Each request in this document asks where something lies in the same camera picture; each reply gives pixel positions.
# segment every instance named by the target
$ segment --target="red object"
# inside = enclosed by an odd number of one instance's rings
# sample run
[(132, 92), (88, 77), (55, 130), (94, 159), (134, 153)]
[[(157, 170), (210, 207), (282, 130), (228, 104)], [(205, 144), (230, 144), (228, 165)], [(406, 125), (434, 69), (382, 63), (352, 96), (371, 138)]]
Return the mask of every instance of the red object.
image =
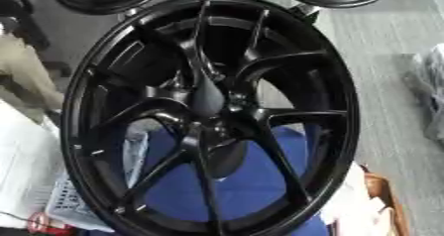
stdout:
[(51, 220), (44, 213), (39, 212), (33, 214), (28, 220), (28, 231), (30, 233), (46, 233), (57, 236), (69, 236), (71, 235), (71, 228), (65, 225), (63, 228), (51, 227)]

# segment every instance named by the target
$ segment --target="beige cloth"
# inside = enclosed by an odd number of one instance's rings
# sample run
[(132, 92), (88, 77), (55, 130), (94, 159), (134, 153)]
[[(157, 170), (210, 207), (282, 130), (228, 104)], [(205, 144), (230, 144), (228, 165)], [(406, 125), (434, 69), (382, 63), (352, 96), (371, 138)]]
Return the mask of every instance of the beige cloth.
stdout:
[[(0, 98), (40, 123), (45, 110), (60, 110), (63, 95), (56, 90), (34, 48), (13, 35), (0, 36)], [(12, 90), (8, 85), (19, 86)]]

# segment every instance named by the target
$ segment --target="blue cloth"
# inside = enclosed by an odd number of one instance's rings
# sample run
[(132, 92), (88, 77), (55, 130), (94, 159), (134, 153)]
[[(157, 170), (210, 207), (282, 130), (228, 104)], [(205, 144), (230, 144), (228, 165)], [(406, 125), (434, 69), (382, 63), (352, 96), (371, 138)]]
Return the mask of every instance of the blue cloth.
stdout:
[[(305, 137), (288, 128), (274, 129), (280, 146), (301, 175), (307, 167), (308, 152)], [(152, 133), (148, 168), (163, 157), (173, 145), (165, 131)], [(249, 142), (243, 164), (230, 176), (216, 180), (215, 189), (224, 220), (259, 211), (285, 192), (283, 177), (267, 154), (254, 142)], [(149, 206), (165, 215), (182, 220), (207, 221), (207, 208), (194, 169), (182, 165), (159, 181), (146, 195)], [(318, 216), (307, 220), (291, 236), (327, 236), (326, 226)]]

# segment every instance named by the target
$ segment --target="white plastic bag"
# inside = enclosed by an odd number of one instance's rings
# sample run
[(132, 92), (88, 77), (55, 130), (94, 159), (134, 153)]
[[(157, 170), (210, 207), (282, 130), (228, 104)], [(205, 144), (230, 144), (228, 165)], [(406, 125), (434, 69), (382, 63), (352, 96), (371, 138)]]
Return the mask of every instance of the white plastic bag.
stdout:
[(429, 116), (425, 136), (444, 141), (444, 44), (415, 55), (405, 81)]

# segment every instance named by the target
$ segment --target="gray floor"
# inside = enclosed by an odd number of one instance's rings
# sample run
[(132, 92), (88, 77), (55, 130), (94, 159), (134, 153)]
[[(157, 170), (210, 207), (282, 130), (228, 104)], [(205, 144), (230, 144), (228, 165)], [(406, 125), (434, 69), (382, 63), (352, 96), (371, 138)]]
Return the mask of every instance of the gray floor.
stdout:
[[(54, 0), (34, 0), (53, 42), (45, 57), (75, 67), (116, 16), (88, 17)], [(290, 6), (290, 0), (272, 0)], [(444, 150), (423, 138), (421, 110), (401, 74), (411, 54), (444, 42), (444, 0), (382, 0), (353, 10), (325, 10), (318, 27), (343, 54), (362, 107), (358, 161), (391, 179), (411, 235), (444, 235)]]

